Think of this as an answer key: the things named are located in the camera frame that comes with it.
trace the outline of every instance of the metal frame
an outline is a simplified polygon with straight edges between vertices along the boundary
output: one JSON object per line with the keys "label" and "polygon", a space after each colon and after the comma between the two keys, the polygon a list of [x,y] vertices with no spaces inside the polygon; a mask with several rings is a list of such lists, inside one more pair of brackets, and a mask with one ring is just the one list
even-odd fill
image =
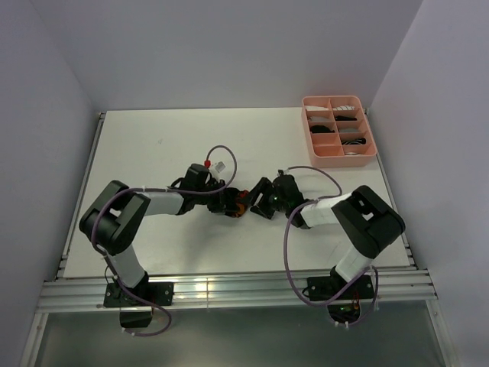
{"label": "metal frame", "polygon": [[[32,323],[31,332],[24,349],[21,366],[33,366],[40,343],[44,334],[49,313],[63,312],[119,312],[120,309],[105,309],[102,306],[105,293],[105,279],[65,279],[63,277],[66,260],[70,252],[70,241],[76,228],[78,212],[90,168],[95,157],[97,144],[102,132],[105,113],[99,116],[99,124],[90,151],[89,162],[83,177],[79,197],[76,202],[75,212],[70,225],[68,236],[63,251],[63,257],[57,273],[57,279],[45,282],[40,293],[39,303]],[[396,205],[390,190],[381,158],[377,155],[382,175],[387,186],[387,192],[393,208]],[[410,260],[410,266],[398,268],[382,268],[379,271],[379,302],[426,300],[432,321],[435,327],[439,344],[442,348],[445,362],[450,361],[450,366],[456,366],[454,350],[449,343],[448,332],[442,322],[439,312],[437,296],[431,277],[427,270],[419,270],[413,259],[412,252],[406,237],[403,235],[406,253]],[[298,287],[306,286],[306,278],[328,274],[324,271],[297,271],[293,273]],[[283,272],[266,272],[256,274],[208,274],[186,276],[157,276],[150,281],[172,281],[175,283],[173,304],[168,310],[188,310],[196,308],[222,308],[222,307],[271,307],[293,306],[302,304],[292,292]],[[145,310],[148,307],[128,307],[124,310]]]}
{"label": "metal frame", "polygon": [[449,329],[446,326],[438,300],[427,300],[426,306],[428,307],[429,317],[431,318],[446,367],[459,367],[460,362],[455,345],[452,342],[452,338],[450,338]]}

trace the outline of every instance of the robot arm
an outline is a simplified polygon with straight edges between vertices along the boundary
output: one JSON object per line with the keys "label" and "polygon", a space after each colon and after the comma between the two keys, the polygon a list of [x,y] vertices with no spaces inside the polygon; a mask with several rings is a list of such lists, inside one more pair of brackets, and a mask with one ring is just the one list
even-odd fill
{"label": "robot arm", "polygon": [[[294,177],[283,171],[278,171],[273,182],[262,177],[247,199],[253,205],[250,211],[267,219],[272,219],[275,212],[285,213],[289,218],[295,208],[310,201],[303,197]],[[350,249],[331,273],[332,278],[341,277],[338,282],[341,286],[369,266],[406,228],[399,214],[367,186],[312,203],[292,220],[301,229],[334,223],[342,226],[351,241]]]}
{"label": "robot arm", "polygon": [[[117,199],[109,211],[102,217],[96,233],[98,246],[108,257],[116,270],[121,282],[132,293],[146,298],[148,275],[141,267],[134,252],[132,242],[145,216],[160,214],[183,215],[192,210],[195,205],[207,205],[212,213],[222,213],[226,216],[239,217],[244,214],[247,206],[241,203],[247,191],[233,187],[213,195],[195,195],[192,192],[205,193],[224,186],[219,179],[219,172],[224,164],[219,162],[210,167],[192,164],[186,172],[172,185],[171,190],[162,192],[128,193]],[[79,229],[91,239],[96,218],[103,206],[117,193],[128,189],[122,182],[113,180],[100,193],[94,203],[87,209],[79,221]]]}

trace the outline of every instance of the small white object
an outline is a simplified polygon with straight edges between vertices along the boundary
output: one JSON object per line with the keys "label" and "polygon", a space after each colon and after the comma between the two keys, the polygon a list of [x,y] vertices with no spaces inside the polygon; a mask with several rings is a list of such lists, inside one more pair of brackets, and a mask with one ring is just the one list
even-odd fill
{"label": "small white object", "polygon": [[223,172],[225,168],[226,166],[224,165],[224,163],[218,162],[212,164],[211,167],[209,167],[209,172],[212,175],[212,177],[214,177],[217,181],[219,181],[220,180],[219,174]]}
{"label": "small white object", "polygon": [[329,111],[328,107],[321,107],[321,106],[304,106],[306,111]]}
{"label": "small white object", "polygon": [[107,251],[105,250],[105,248],[103,248],[99,243],[97,243],[97,248],[99,250],[101,250],[102,252],[104,252],[104,254],[102,254],[102,260],[105,260],[105,258],[107,258]]}
{"label": "small white object", "polygon": [[344,105],[339,107],[333,107],[333,111],[353,111],[355,106]]}

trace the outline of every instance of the pink organizer tray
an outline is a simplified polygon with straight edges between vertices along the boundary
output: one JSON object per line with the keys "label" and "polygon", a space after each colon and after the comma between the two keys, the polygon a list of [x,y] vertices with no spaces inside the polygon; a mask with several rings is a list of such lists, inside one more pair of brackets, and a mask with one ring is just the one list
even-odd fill
{"label": "pink organizer tray", "polygon": [[[302,118],[314,167],[365,166],[377,154],[372,131],[356,96],[304,97]],[[339,121],[342,118],[355,120]],[[310,129],[314,125],[332,132],[313,134]]]}

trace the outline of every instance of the purple cable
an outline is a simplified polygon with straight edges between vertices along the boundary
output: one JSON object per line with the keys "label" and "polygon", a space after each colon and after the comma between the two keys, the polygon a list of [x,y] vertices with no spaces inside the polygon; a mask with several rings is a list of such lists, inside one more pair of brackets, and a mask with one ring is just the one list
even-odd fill
{"label": "purple cable", "polygon": [[[313,171],[317,171],[317,172],[319,172],[321,174],[324,174],[339,189],[339,193],[337,195],[320,196],[318,199],[311,200],[311,201],[308,201],[306,203],[303,203],[303,204],[299,205],[296,209],[294,209],[292,211],[292,213],[290,214],[289,219],[287,220],[287,224],[285,226],[285,233],[283,234],[283,265],[285,266],[285,274],[287,276],[287,280],[289,281],[290,286],[292,287],[293,292],[296,294],[296,296],[303,303],[307,304],[308,306],[312,306],[312,307],[326,307],[331,302],[333,302],[334,300],[337,300],[353,283],[355,283],[363,274],[365,274],[367,272],[368,268],[364,269],[363,271],[360,271],[342,289],[340,289],[338,291],[338,293],[336,293],[334,296],[332,296],[331,298],[329,298],[328,300],[325,300],[323,302],[312,302],[311,300],[309,300],[306,297],[304,297],[302,295],[301,291],[296,287],[296,285],[294,284],[293,279],[292,279],[292,274],[290,272],[289,254],[288,254],[289,231],[290,231],[290,227],[292,226],[292,221],[293,221],[294,216],[302,208],[304,208],[306,206],[309,206],[309,205],[312,205],[312,204],[315,204],[315,203],[318,203],[319,200],[321,200],[321,199],[328,199],[328,198],[332,198],[332,197],[337,197],[337,196],[341,196],[343,194],[343,190],[340,187],[338,181],[336,181],[333,177],[331,177],[326,172],[321,171],[318,168],[310,167],[310,166],[293,166],[293,167],[289,167],[288,169],[289,170],[294,170],[294,169],[297,169],[297,168],[306,168],[306,169],[310,169],[310,170],[313,170]],[[375,302],[377,301],[379,281],[378,281],[378,270],[375,267],[373,267],[373,266],[372,266],[372,268],[374,269],[374,273],[375,273],[375,291],[374,291],[374,298],[372,300],[372,303],[371,303],[370,307],[368,308],[367,312],[365,312],[365,314],[363,316],[361,316],[360,318],[358,318],[358,320],[356,320],[355,322],[353,322],[353,323],[351,323],[349,325],[355,325],[356,323],[362,321],[374,309]]]}
{"label": "purple cable", "polygon": [[297,169],[306,169],[306,170],[313,170],[313,171],[316,171],[316,172],[319,172],[320,174],[324,174],[327,178],[329,178],[331,180],[331,182],[333,182],[336,187],[338,188],[339,190],[339,193],[337,195],[325,195],[325,196],[320,196],[318,197],[317,200],[320,200],[320,199],[329,199],[329,198],[332,198],[332,197],[337,197],[337,196],[341,196],[343,195],[343,189],[342,187],[339,185],[338,181],[335,180],[330,174],[327,174],[325,171],[321,171],[320,169],[316,168],[316,167],[310,167],[310,166],[292,166],[292,167],[289,167],[287,168],[287,170],[297,170]]}
{"label": "purple cable", "polygon": [[165,331],[168,330],[168,328],[170,327],[171,325],[171,322],[172,322],[172,316],[170,314],[170,312],[168,312],[168,310],[166,310],[164,307],[162,306],[159,306],[153,302],[150,302],[149,300],[145,300],[143,298],[140,298],[138,297],[137,295],[133,294],[132,292],[129,291],[129,289],[126,288],[126,286],[122,283],[121,281],[121,278],[118,276],[118,273],[117,271],[115,270],[114,266],[112,265],[112,263],[110,262],[110,260],[108,259],[108,256],[107,256],[107,253],[103,250],[101,250],[98,246],[97,246],[97,239],[96,239],[96,233],[97,233],[97,230],[99,228],[99,224],[100,224],[100,221],[102,220],[102,217],[104,216],[105,212],[107,212],[107,210],[110,209],[110,207],[112,206],[112,204],[121,196],[124,196],[125,194],[127,193],[140,193],[140,192],[147,192],[147,193],[190,193],[192,195],[213,195],[215,193],[219,193],[223,190],[226,189],[226,187],[228,187],[231,182],[235,179],[235,176],[236,176],[236,172],[238,171],[238,162],[236,161],[236,156],[235,154],[232,152],[231,149],[229,149],[228,147],[226,147],[225,145],[216,145],[215,147],[211,148],[211,150],[209,151],[209,153],[207,153],[207,156],[206,156],[206,160],[209,159],[210,157],[210,154],[217,148],[222,148],[222,149],[225,149],[226,151],[229,152],[229,154],[231,155],[232,157],[232,160],[235,164],[235,167],[234,167],[234,170],[233,170],[233,173],[231,175],[231,178],[229,179],[229,182],[226,183],[223,187],[220,187],[218,188],[217,190],[212,190],[212,191],[204,191],[204,192],[199,192],[199,191],[189,191],[189,190],[180,190],[180,189],[173,189],[173,188],[166,188],[166,189],[161,189],[161,188],[150,188],[150,189],[144,189],[142,187],[132,187],[132,188],[128,188],[128,189],[124,189],[118,193],[116,193],[113,197],[111,197],[111,199],[105,203],[105,205],[102,207],[102,209],[100,210],[100,213],[98,214],[98,216],[96,217],[95,219],[95,222],[93,223],[93,228],[92,228],[92,235],[90,237],[90,242],[92,243],[92,247],[100,254],[103,255],[104,259],[105,259],[105,262],[107,263],[107,266],[108,268],[110,269],[110,271],[112,272],[112,274],[114,276],[117,277],[117,283],[119,285],[119,287],[122,289],[122,291],[124,291],[124,293],[126,293],[130,298],[134,299],[134,300],[137,300],[138,302],[141,302],[142,304],[145,304],[149,307],[153,307],[153,308],[156,308],[158,310],[160,310],[161,312],[165,313],[167,316],[168,316],[168,322],[167,324],[160,330],[158,331],[155,331],[153,333],[136,333],[132,330],[125,330],[126,333],[129,333],[133,336],[156,336],[156,335],[159,335],[161,333],[164,333]]}

